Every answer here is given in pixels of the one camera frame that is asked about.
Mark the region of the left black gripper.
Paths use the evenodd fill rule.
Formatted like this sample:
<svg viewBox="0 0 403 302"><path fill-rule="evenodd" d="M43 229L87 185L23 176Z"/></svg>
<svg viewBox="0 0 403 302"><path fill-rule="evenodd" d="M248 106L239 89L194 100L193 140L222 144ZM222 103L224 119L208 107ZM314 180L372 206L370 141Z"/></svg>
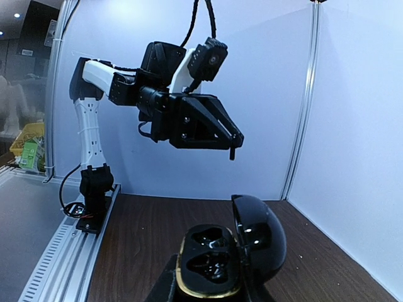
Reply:
<svg viewBox="0 0 403 302"><path fill-rule="evenodd" d="M150 137L178 149L228 150L244 135L222 103L210 95L157 93L150 100Z"/></svg>

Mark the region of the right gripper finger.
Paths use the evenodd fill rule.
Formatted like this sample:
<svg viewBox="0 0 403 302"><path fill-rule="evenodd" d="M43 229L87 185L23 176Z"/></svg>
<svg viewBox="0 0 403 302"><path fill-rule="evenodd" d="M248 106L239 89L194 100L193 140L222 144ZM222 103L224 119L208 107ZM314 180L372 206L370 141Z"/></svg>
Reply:
<svg viewBox="0 0 403 302"><path fill-rule="evenodd" d="M173 302L178 300L176 283L177 258L177 254L173 254L169 258L150 293L144 300L145 302Z"/></svg>

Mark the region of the black earbud charging case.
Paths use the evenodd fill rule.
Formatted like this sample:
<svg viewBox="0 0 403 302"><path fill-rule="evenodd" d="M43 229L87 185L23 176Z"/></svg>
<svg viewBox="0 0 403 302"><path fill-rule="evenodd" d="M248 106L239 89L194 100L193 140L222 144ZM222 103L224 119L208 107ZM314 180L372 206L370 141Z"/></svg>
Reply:
<svg viewBox="0 0 403 302"><path fill-rule="evenodd" d="M274 301L265 284L287 256L284 228L257 197L231 197L235 230L202 224L190 228L176 260L176 301Z"/></svg>

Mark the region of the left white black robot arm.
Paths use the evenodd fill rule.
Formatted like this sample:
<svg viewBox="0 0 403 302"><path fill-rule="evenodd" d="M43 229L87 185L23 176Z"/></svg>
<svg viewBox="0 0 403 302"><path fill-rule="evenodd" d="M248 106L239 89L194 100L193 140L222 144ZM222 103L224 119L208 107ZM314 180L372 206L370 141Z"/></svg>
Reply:
<svg viewBox="0 0 403 302"><path fill-rule="evenodd" d="M226 44L209 37L190 50L166 42L149 43L136 69L80 58L69 96L79 123L82 151L77 169L84 200L67 205L64 213L94 218L106 211L105 194L111 191L114 178L99 135L98 110L103 97L118 106L136 107L140 124L150 125L146 137L154 142L234 154L244 135L218 97L200 92L202 82L214 80L227 54Z"/></svg>

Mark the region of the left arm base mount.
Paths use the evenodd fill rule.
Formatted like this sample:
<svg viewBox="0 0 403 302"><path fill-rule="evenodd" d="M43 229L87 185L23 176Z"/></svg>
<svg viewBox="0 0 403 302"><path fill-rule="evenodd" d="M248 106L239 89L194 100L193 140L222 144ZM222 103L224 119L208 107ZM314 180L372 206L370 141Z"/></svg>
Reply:
<svg viewBox="0 0 403 302"><path fill-rule="evenodd" d="M99 235L108 223L113 203L121 191L121 185L114 184L110 189L111 194L106 194L101 197L101 204L98 205L97 210L89 212L85 208L84 197L79 195L77 201L64 205L62 202L62 187L59 189L59 200L62 204L62 212L65 214L63 220L64 225L73 226L76 230L84 233Z"/></svg>

